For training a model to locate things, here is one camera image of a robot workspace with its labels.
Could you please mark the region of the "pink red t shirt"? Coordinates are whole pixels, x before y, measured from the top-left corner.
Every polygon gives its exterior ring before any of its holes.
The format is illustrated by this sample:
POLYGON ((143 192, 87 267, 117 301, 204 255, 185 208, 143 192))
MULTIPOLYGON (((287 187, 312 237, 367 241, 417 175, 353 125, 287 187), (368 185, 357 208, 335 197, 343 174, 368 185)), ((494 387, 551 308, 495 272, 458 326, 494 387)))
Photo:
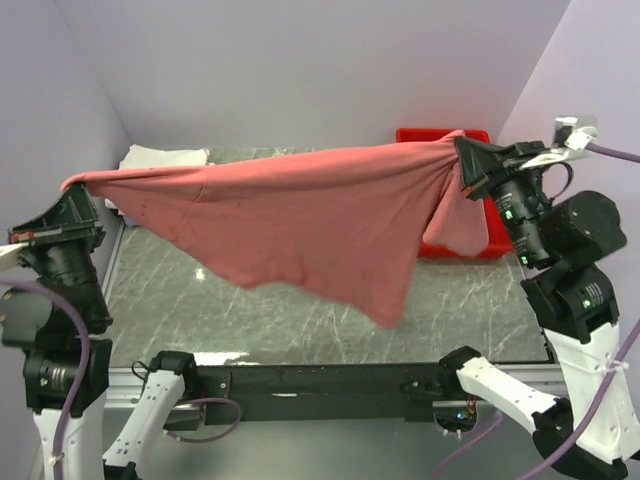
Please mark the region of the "pink red t shirt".
POLYGON ((463 195, 454 141, 94 171, 75 181, 236 286, 288 283, 393 328, 422 244, 474 256, 489 242, 482 203, 463 195))

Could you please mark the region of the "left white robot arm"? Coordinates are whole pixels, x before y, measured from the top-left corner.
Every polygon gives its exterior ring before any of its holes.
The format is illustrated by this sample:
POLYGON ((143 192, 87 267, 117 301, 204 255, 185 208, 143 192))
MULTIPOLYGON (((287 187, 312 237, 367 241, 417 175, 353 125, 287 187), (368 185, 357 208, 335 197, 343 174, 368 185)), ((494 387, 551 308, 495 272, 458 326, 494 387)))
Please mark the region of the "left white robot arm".
POLYGON ((192 354, 163 351, 149 365, 140 398, 109 448, 103 416, 112 343, 109 314, 91 255, 105 236, 87 187, 66 188, 42 215, 13 227, 1 269, 27 268, 34 281, 5 279, 1 343, 25 355, 26 404, 39 431, 47 479, 143 479, 171 410, 193 399, 200 378, 192 354))

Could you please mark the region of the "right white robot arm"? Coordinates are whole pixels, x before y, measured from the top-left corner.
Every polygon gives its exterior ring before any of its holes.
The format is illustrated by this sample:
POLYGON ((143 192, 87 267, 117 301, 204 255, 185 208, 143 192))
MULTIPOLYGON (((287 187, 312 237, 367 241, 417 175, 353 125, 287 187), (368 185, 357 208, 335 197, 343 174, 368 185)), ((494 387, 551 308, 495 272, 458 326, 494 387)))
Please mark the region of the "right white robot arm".
POLYGON ((625 375, 614 288, 598 262, 627 243, 615 203, 591 190, 562 202, 543 192, 563 156, 540 142, 500 147, 459 137, 464 194, 496 206, 520 263, 526 298, 560 366, 567 394, 529 387, 464 346, 442 358, 444 395, 478 397, 521 425, 544 466, 573 479, 624 479, 639 456, 639 418, 625 375))

